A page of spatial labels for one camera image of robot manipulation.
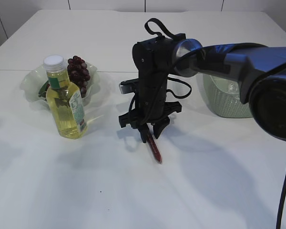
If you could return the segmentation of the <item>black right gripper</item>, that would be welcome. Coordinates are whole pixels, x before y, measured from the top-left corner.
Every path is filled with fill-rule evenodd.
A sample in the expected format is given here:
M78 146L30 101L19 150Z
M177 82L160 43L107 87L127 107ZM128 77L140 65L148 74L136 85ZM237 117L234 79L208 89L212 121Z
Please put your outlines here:
M160 90L152 84L144 86L138 78L122 81L119 88L122 94L134 93L133 104L135 104L135 108L119 116L120 127L130 125L133 129L138 129L143 143L147 141L147 123L154 124L153 135L159 138L170 123L168 116L182 111L179 102L166 102L167 81L164 81Z

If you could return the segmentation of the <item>blue black right robot arm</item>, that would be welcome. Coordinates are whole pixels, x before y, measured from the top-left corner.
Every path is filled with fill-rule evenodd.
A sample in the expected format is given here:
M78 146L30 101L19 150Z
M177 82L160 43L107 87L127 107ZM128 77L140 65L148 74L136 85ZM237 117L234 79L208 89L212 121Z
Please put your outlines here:
M121 92L134 93L134 98L119 123L138 129L143 141L147 124L159 136L169 124L168 116L182 109L180 103L166 101L169 75L198 73L236 82L240 102L249 105L257 124L286 141L286 47L257 43L203 47L194 39L154 38L136 43L132 55L139 76L120 83Z

